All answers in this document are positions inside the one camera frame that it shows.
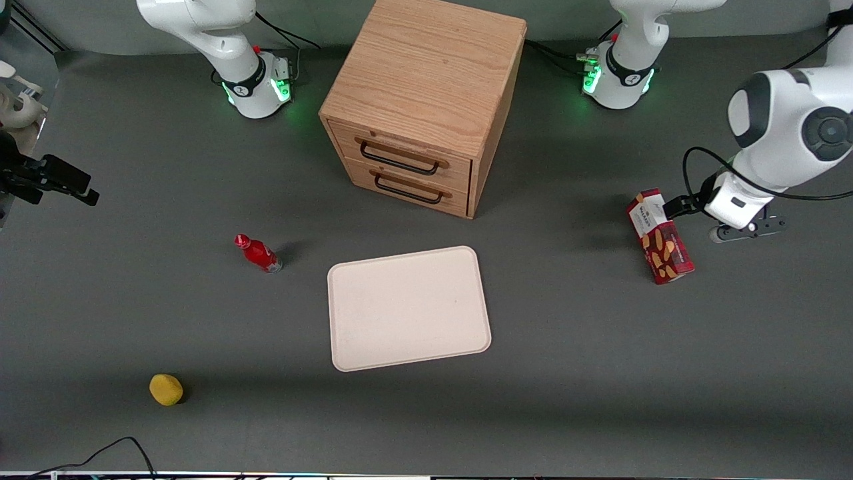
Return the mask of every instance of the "drawer handle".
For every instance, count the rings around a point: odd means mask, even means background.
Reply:
[[[441,202],[441,197],[443,194],[441,192],[438,193],[438,198],[426,198],[425,196],[415,195],[414,193],[408,193],[408,191],[396,189],[394,187],[389,187],[388,185],[383,185],[379,183],[379,180],[382,178],[378,173],[374,173],[374,184],[376,188],[379,190],[390,191],[391,193],[396,193],[397,195],[406,196],[411,198],[412,200],[417,200],[418,202],[429,203],[430,205],[436,205]]]
[[[366,149],[367,147],[368,147],[368,143],[362,142],[362,148],[360,150],[362,151],[362,156],[364,158],[368,158],[370,160],[376,160],[376,161],[379,161],[381,163],[385,163],[386,165],[390,165],[392,167],[397,167],[397,168],[402,168],[403,170],[408,170],[410,172],[419,173],[421,175],[434,175],[435,172],[438,171],[438,162],[435,162],[435,164],[432,166],[431,169],[424,170],[423,168],[412,167],[411,165],[406,165],[405,163],[400,163],[399,161],[394,161],[394,160],[391,160],[390,158],[385,158],[384,156],[378,156],[378,155],[368,153],[368,152],[364,151],[364,149]]]

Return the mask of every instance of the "black cable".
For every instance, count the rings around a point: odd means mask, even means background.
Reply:
[[[535,42],[533,42],[532,44],[528,44],[528,43],[525,41],[525,44],[527,44],[527,45],[531,46],[534,50],[536,50],[537,52],[541,53],[541,54],[542,54],[542,56],[543,56],[543,58],[544,58],[545,60],[547,60],[548,62],[550,62],[550,63],[551,63],[551,65],[554,65],[555,67],[559,68],[559,69],[560,69],[560,70],[562,70],[563,72],[569,73],[570,75],[577,75],[577,76],[580,76],[580,77],[583,77],[583,76],[584,76],[583,72],[579,72],[579,71],[577,71],[577,70],[571,70],[570,68],[567,68],[567,67],[565,67],[565,66],[563,66],[563,65],[560,65],[560,63],[559,63],[559,62],[557,62],[556,60],[554,60],[553,58],[551,58],[550,56],[548,56],[548,53],[547,53],[545,50],[540,50],[540,49],[538,49],[538,48],[534,45],[534,43],[535,43]]]
[[[35,40],[35,41],[36,41],[36,43],[37,43],[37,44],[39,44],[39,45],[41,45],[43,49],[47,50],[47,51],[48,51],[48,53],[50,53],[50,54],[53,54],[53,53],[54,53],[54,51],[53,51],[49,46],[47,46],[47,45],[45,45],[44,43],[42,43],[42,41],[41,41],[41,40],[39,40],[39,39],[38,39],[38,37],[36,37],[35,35],[33,35],[33,34],[32,34],[32,32],[30,32],[29,30],[25,29],[25,28],[24,28],[24,26],[23,26],[23,25],[21,25],[17,20],[15,20],[15,18],[14,18],[14,17],[13,17],[11,20],[12,20],[12,23],[16,24],[16,25],[18,26],[18,28],[19,28],[21,31],[23,31],[23,32],[24,32],[24,33],[26,33],[30,38],[32,38],[33,40]]]
[[[620,26],[620,25],[622,25],[622,19],[619,19],[619,21],[618,21],[618,22],[616,22],[615,24],[613,24],[613,26],[611,26],[611,27],[610,27],[610,30],[607,30],[606,32],[602,33],[602,34],[601,34],[601,36],[600,36],[600,37],[598,37],[598,40],[599,40],[599,41],[602,41],[602,40],[604,40],[605,38],[607,38],[607,35],[610,35],[610,33],[611,33],[612,31],[616,30],[616,27],[617,27],[617,26]]]
[[[844,27],[845,27],[845,26],[844,26],[844,25],[842,25],[842,26],[839,26],[838,28],[836,28],[836,29],[835,29],[835,32],[830,33],[830,34],[829,34],[829,36],[827,36],[826,38],[824,38],[824,39],[823,39],[823,41],[822,41],[822,42],[820,42],[820,43],[819,43],[815,48],[813,48],[813,49],[809,50],[809,53],[807,53],[807,54],[805,54],[805,55],[803,55],[803,56],[799,57],[797,60],[792,61],[791,63],[788,63],[787,65],[785,65],[784,67],[782,67],[782,70],[787,70],[788,68],[791,68],[791,67],[793,67],[794,65],[797,65],[797,64],[798,64],[798,63],[800,63],[801,61],[803,61],[803,60],[805,60],[805,59],[809,58],[810,56],[814,55],[815,53],[817,53],[817,51],[818,51],[818,50],[822,49],[822,48],[823,48],[824,46],[826,46],[829,42],[832,42],[832,41],[833,41],[833,38],[835,38],[835,37],[838,35],[838,33],[839,33],[839,32],[841,32],[841,29],[842,29],[842,28],[844,28]]]
[[[264,18],[264,16],[263,16],[263,15],[261,15],[260,13],[255,12],[255,16],[256,16],[256,17],[258,17],[258,20],[261,20],[263,23],[265,23],[267,26],[269,26],[269,27],[270,27],[270,28],[272,28],[273,30],[275,30],[275,31],[277,31],[277,32],[279,32],[279,33],[285,33],[285,34],[290,35],[291,37],[294,37],[294,38],[298,38],[299,40],[302,40],[303,42],[305,42],[305,43],[307,43],[307,44],[312,44],[312,45],[314,45],[318,50],[320,50],[320,49],[321,49],[321,48],[320,48],[320,45],[315,44],[314,42],[310,41],[308,38],[300,37],[300,36],[299,36],[299,35],[297,35],[296,33],[288,32],[287,30],[285,30],[285,29],[283,29],[283,28],[281,28],[281,27],[279,27],[279,26],[275,26],[275,25],[273,25],[273,24],[272,24],[272,23],[270,23],[267,19],[265,19],[265,18]]]
[[[279,34],[279,36],[281,36],[282,38],[284,38],[285,40],[287,40],[291,45],[293,45],[293,47],[294,47],[296,50],[302,50],[302,47],[300,47],[299,45],[296,45],[296,42],[292,41],[292,40],[290,39],[290,37],[288,37],[288,36],[287,36],[284,32],[282,32],[281,30],[278,30],[278,29],[276,29],[276,28],[273,28],[273,32],[278,33],[278,34]]]
[[[66,463],[65,465],[52,466],[52,467],[46,468],[42,471],[37,471],[37,472],[33,473],[32,475],[26,476],[25,480],[30,480],[34,477],[38,477],[39,475],[43,475],[43,474],[51,472],[51,471],[57,471],[57,470],[60,470],[63,468],[76,468],[76,467],[86,465],[87,463],[91,462],[92,459],[94,459],[96,456],[98,456],[101,452],[103,452],[104,450],[107,450],[108,448],[112,447],[116,443],[119,443],[123,440],[130,440],[131,442],[133,442],[134,445],[136,445],[136,448],[139,449],[139,453],[142,454],[142,458],[145,459],[145,466],[148,468],[148,473],[150,473],[151,477],[153,478],[156,475],[156,473],[154,472],[154,467],[151,466],[151,460],[148,459],[148,455],[145,453],[145,450],[142,448],[142,445],[140,445],[139,442],[136,441],[136,438],[134,438],[132,436],[122,436],[120,439],[116,440],[115,442],[112,442],[109,445],[107,445],[106,447],[101,448],[98,451],[94,452],[88,459],[86,459],[82,463]]]
[[[66,48],[64,45],[62,45],[58,39],[54,38],[52,35],[50,35],[46,31],[42,30],[42,27],[40,27],[38,25],[38,23],[35,21],[35,18],[30,14],[30,12],[28,12],[25,8],[23,8],[20,4],[18,4],[18,2],[12,3],[12,10],[14,10],[21,17],[23,17],[26,21],[30,22],[30,24],[32,26],[34,26],[36,28],[36,30],[38,30],[39,33],[44,35],[44,37],[47,38],[56,47],[57,50],[59,50],[59,51],[68,50],[68,48]]]
[[[545,45],[543,45],[543,44],[540,44],[539,42],[534,42],[533,40],[525,40],[525,45],[531,46],[531,47],[533,47],[534,49],[540,50],[540,51],[542,51],[542,52],[549,53],[549,54],[551,54],[551,55],[553,55],[553,56],[558,56],[559,58],[567,58],[567,59],[569,59],[569,60],[574,60],[574,59],[575,59],[575,56],[574,56],[574,55],[570,55],[570,54],[567,54],[567,53],[559,52],[559,51],[554,50],[554,49],[552,49],[552,48],[549,48],[549,47],[547,47],[547,46],[545,46]]]
[[[684,186],[688,189],[688,194],[690,198],[693,199],[695,196],[693,195],[693,188],[690,186],[690,179],[688,177],[688,158],[690,154],[694,151],[700,151],[706,153],[711,156],[714,160],[718,161],[720,165],[725,167],[726,170],[730,171],[735,177],[744,181],[744,183],[750,185],[752,188],[756,190],[760,190],[768,195],[778,196],[780,198],[787,198],[789,200],[805,200],[808,202],[828,202],[831,200],[840,200],[842,198],[848,198],[853,196],[853,190],[846,191],[844,193],[837,193],[834,195],[819,195],[819,196],[809,196],[809,195],[792,195],[789,193],[772,191],[770,189],[766,189],[759,184],[756,184],[752,180],[745,177],[742,173],[738,172],[731,165],[728,164],[720,155],[717,155],[715,152],[706,149],[705,147],[690,147],[686,152],[684,152],[684,158],[682,159],[682,172],[684,174]]]

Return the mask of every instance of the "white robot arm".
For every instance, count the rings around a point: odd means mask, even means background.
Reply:
[[[287,59],[257,53],[236,28],[255,0],[136,0],[145,21],[193,45],[222,77],[229,101],[248,118],[272,115],[290,100]]]
[[[609,39],[587,50],[579,60],[592,60],[582,92],[607,108],[633,106],[646,93],[654,62],[670,37],[664,15],[715,9],[726,0],[610,0],[622,15],[614,43]]]
[[[853,28],[837,28],[824,67],[756,73],[734,93],[728,122],[742,150],[731,167],[753,184],[723,169],[705,200],[708,214],[747,227],[773,200],[772,192],[805,183],[850,153]]]

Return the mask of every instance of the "red bottle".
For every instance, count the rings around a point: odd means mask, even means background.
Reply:
[[[242,233],[234,238],[234,243],[243,249],[246,260],[260,266],[267,273],[275,273],[281,270],[281,261],[276,254],[268,249],[260,240],[252,240]]]

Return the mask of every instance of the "white tray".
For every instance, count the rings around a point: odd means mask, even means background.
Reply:
[[[342,372],[478,354],[491,344],[469,247],[335,265],[328,311],[332,363]]]

